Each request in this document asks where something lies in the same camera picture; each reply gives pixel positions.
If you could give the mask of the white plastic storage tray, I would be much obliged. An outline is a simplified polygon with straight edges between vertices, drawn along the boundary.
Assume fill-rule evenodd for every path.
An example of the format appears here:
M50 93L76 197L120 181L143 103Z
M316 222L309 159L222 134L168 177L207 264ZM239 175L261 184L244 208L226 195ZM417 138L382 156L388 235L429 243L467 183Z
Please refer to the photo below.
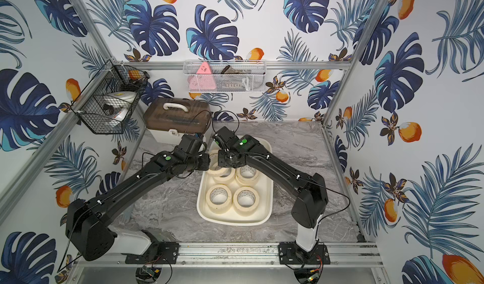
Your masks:
M262 225L272 214L274 181L253 167L220 167L218 150L218 145L211 144L209 170L199 187L199 215L228 226Z

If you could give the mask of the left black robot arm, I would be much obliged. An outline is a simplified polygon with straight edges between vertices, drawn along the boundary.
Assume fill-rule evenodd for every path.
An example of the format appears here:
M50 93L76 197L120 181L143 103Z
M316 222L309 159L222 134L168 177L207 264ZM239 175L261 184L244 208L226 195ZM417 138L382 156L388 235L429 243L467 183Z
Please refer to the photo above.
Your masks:
M182 174L209 169L207 144L196 135L185 134L171 151L161 151L134 175L104 194L68 207L66 237L87 261L108 253L117 234L108 227L126 208L147 192Z

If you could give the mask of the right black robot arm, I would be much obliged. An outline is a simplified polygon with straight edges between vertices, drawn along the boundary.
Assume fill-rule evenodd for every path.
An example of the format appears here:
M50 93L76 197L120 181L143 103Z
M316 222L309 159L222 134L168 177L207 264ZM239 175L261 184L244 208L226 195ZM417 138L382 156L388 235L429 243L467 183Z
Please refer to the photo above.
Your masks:
M312 253L318 244L317 231L328 205L324 178L309 175L273 155L251 135L237 137L222 127L213 135L220 147L218 164L224 168L249 166L283 187L294 199L292 218L297 222L296 245L304 253Z

